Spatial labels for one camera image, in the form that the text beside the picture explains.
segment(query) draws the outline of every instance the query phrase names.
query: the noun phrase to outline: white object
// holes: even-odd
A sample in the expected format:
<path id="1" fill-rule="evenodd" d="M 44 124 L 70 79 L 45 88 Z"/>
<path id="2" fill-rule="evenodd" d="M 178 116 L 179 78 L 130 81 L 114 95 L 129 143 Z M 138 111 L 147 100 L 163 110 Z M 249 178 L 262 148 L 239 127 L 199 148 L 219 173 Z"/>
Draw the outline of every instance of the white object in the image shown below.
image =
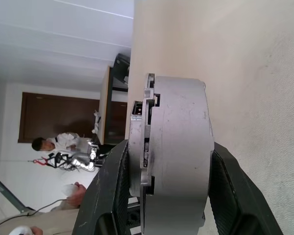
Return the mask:
<path id="1" fill-rule="evenodd" d="M 70 185 L 64 185 L 62 188 L 62 192 L 67 197 L 72 196 L 76 191 L 78 190 L 78 186 L 70 184 Z"/>
<path id="2" fill-rule="evenodd" d="M 94 129 L 92 130 L 92 133 L 97 134 L 99 131 L 99 118 L 100 118 L 99 112 L 95 110 L 94 116 L 95 116 L 95 126 L 94 126 Z"/>
<path id="3" fill-rule="evenodd" d="M 76 133 L 62 133 L 57 136 L 58 144 L 62 147 L 70 147 L 71 145 L 78 145 L 80 137 Z"/>
<path id="4" fill-rule="evenodd" d="M 28 226 L 19 226 L 15 228 L 9 235 L 34 235 Z"/>

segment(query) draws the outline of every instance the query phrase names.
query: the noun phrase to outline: black cable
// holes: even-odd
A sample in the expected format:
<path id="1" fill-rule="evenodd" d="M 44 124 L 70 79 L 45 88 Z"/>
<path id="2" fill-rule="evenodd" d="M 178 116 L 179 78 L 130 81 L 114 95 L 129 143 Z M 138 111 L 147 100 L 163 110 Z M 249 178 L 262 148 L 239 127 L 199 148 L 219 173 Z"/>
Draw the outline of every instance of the black cable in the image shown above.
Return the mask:
<path id="1" fill-rule="evenodd" d="M 33 216 L 34 214 L 38 213 L 39 211 L 41 211 L 42 209 L 44 208 L 47 208 L 49 206 L 52 206 L 53 204 L 57 203 L 57 202 L 60 202 L 60 201 L 66 201 L 66 199 L 59 199 L 59 200 L 56 200 L 55 202 L 52 202 L 51 204 L 49 205 L 46 205 L 44 207 L 41 207 L 40 209 L 36 210 L 33 214 L 29 214 L 29 212 L 27 214 L 22 214 L 22 215 L 17 215 L 17 216 L 14 216 L 14 217 L 11 217 L 11 218 L 8 218 L 6 219 L 5 221 L 1 222 L 1 224 L 4 224 L 5 222 L 11 220 L 11 219 L 15 219 L 15 218 L 19 218 L 19 217 L 30 217 L 30 216 Z"/>

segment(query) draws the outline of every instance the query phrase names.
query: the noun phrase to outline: human hand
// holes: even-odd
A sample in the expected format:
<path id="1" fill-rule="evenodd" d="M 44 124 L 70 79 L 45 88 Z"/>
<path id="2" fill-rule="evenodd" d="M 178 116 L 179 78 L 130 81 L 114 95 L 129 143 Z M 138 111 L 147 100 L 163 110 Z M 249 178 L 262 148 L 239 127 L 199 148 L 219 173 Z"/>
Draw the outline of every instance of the human hand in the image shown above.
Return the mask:
<path id="1" fill-rule="evenodd" d="M 67 149 L 71 150 L 71 151 L 75 151 L 76 150 L 76 145 L 72 144 L 69 147 L 67 147 Z"/>
<path id="2" fill-rule="evenodd" d="M 67 202 L 74 207 L 80 206 L 82 203 L 85 193 L 86 193 L 86 188 L 84 185 L 81 185 L 79 182 L 76 182 L 75 185 L 78 187 L 77 191 L 73 193 L 72 196 L 67 198 Z"/>
<path id="3" fill-rule="evenodd" d="M 31 227 L 31 231 L 34 235 L 43 235 L 43 231 L 40 228 L 37 227 Z"/>

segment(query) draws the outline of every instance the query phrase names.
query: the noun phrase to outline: white lab coat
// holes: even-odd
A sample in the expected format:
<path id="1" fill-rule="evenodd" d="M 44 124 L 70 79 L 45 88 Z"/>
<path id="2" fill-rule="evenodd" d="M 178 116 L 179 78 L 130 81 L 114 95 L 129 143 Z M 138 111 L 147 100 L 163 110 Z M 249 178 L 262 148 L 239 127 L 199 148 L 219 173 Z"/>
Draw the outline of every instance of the white lab coat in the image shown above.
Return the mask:
<path id="1" fill-rule="evenodd" d="M 81 138 L 76 133 L 62 133 L 59 134 L 56 138 L 49 138 L 47 140 L 52 142 L 55 146 L 54 150 L 46 151 L 47 155 L 50 153 L 57 154 L 58 152 L 72 155 L 75 152 L 87 153 L 88 150 L 87 142 L 89 141 L 89 138 Z M 76 150 L 71 150 L 71 145 L 76 145 Z"/>

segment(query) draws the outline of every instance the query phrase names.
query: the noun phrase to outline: beige wall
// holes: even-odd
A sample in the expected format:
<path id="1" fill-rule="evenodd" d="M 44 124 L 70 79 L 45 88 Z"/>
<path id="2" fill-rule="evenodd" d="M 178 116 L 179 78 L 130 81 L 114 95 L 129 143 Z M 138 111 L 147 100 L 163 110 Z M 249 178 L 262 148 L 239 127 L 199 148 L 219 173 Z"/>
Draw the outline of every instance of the beige wall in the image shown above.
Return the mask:
<path id="1" fill-rule="evenodd" d="M 204 81 L 215 140 L 294 235 L 294 0 L 135 4 L 128 114 L 149 72 Z M 209 206 L 200 232 L 216 234 Z"/>

